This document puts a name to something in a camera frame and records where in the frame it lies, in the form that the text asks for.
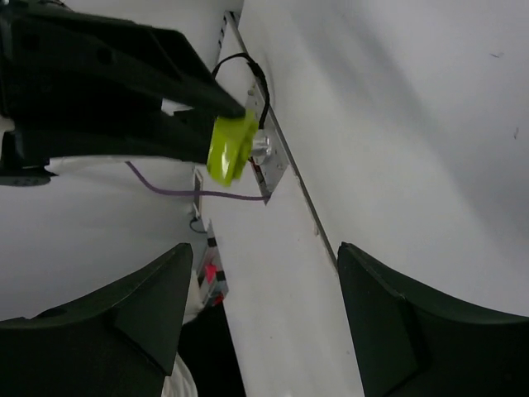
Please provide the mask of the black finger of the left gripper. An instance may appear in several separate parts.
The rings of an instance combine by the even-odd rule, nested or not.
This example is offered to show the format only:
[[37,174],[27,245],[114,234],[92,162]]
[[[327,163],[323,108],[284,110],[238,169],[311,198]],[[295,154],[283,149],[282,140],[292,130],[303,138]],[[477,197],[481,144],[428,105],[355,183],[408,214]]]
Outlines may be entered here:
[[164,99],[228,118],[245,112],[178,31],[50,3],[2,4],[4,116],[92,113],[113,102],[145,110]]
[[214,117],[201,111],[16,122],[12,162],[46,164],[77,156],[161,157],[204,164]]

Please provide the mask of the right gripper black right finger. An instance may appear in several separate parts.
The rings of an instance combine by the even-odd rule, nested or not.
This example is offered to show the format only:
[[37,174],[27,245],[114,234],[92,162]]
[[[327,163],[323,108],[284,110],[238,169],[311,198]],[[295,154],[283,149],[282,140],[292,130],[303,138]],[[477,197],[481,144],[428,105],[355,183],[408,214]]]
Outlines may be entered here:
[[528,319],[442,293],[341,244],[337,269],[367,396],[526,396]]

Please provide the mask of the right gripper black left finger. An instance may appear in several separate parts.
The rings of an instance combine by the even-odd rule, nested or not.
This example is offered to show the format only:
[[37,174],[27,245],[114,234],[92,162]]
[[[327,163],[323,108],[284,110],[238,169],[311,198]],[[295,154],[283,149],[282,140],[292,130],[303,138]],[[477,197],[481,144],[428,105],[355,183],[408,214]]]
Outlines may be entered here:
[[34,318],[1,323],[3,396],[159,396],[176,357],[193,251]]

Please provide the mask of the yellow-green lego brick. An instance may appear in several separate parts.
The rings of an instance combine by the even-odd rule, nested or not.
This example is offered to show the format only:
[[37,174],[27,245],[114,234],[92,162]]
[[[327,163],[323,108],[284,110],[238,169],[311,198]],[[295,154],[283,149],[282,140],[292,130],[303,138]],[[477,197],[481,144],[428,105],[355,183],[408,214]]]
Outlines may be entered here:
[[207,158],[207,172],[214,181],[229,187],[241,177],[257,131],[258,122],[251,110],[237,119],[218,117],[215,120]]

